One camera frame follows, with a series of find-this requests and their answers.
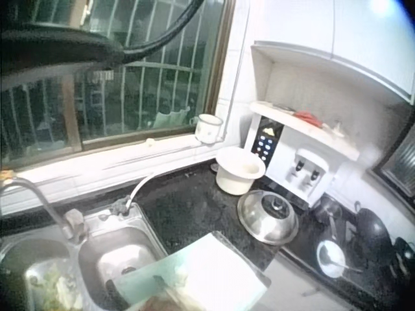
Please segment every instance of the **control panel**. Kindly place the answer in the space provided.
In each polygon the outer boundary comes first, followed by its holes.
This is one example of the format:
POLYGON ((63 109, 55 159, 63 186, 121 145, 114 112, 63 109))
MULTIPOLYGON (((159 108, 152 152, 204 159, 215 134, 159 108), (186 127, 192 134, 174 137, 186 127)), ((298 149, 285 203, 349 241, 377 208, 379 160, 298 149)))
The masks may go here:
POLYGON ((261 117, 257 135, 251 152, 264 161, 268 167, 281 137, 284 125, 266 117, 261 117))

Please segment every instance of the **white pot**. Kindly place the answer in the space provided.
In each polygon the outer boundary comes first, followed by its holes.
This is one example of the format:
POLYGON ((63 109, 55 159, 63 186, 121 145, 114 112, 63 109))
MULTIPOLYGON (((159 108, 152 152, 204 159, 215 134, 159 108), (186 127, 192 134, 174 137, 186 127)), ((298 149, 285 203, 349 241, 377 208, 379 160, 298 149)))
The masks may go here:
POLYGON ((195 132, 196 138, 205 144, 216 143, 222 123, 222 119, 214 115, 199 115, 195 132))
POLYGON ((218 186, 225 192, 240 196, 249 191, 255 179, 265 174, 265 164, 253 153, 238 147, 220 149, 216 161, 218 186))

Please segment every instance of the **sink basin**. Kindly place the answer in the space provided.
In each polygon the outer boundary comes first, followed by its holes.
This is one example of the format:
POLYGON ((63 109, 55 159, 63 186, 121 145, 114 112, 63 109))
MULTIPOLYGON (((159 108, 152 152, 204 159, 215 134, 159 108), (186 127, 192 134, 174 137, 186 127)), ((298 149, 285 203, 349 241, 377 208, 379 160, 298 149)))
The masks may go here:
POLYGON ((1 303, 7 310, 43 310, 42 284, 51 267, 72 273, 69 252, 62 243, 28 239, 14 245, 1 262, 1 303))
POLYGON ((44 310, 45 279, 57 275, 73 281, 84 311, 116 310, 106 283, 167 254, 138 206, 127 216, 103 215, 110 211, 85 217, 89 235, 81 244, 69 243, 57 225, 2 238, 0 310, 44 310))
POLYGON ((163 258, 142 230, 125 227, 89 237, 79 250, 78 262, 87 291, 106 310, 116 306, 106 282, 163 258))

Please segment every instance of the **spoon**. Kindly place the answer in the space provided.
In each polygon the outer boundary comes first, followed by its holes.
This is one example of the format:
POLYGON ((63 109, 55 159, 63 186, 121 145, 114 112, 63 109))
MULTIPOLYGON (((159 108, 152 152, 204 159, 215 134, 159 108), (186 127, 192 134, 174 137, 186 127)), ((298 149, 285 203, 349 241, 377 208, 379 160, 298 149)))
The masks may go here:
POLYGON ((341 267, 341 268, 345 268, 345 269, 349 269, 349 270, 352 270, 352 271, 355 271, 355 272, 358 272, 358 273, 362 273, 362 270, 355 269, 355 268, 349 267, 345 264, 339 264, 338 262, 333 261, 330 258, 329 251, 328 251, 328 249, 326 248, 325 245, 323 245, 321 250, 320 250, 320 260, 321 260, 323 265, 334 264, 335 266, 338 266, 338 267, 341 267))

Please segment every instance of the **white cabinet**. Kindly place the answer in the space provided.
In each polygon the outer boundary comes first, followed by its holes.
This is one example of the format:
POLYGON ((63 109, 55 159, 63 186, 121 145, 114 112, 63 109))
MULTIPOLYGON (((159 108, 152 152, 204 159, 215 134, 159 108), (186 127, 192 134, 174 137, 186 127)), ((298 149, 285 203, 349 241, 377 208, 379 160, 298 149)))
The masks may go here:
POLYGON ((333 56, 409 99, 415 33, 398 0, 335 0, 333 56))
POLYGON ((334 0, 264 0, 255 40, 299 45, 329 56, 334 0))
POLYGON ((271 279, 271 287, 252 311, 354 310, 346 302, 323 292, 308 276, 279 255, 265 270, 265 275, 271 279))

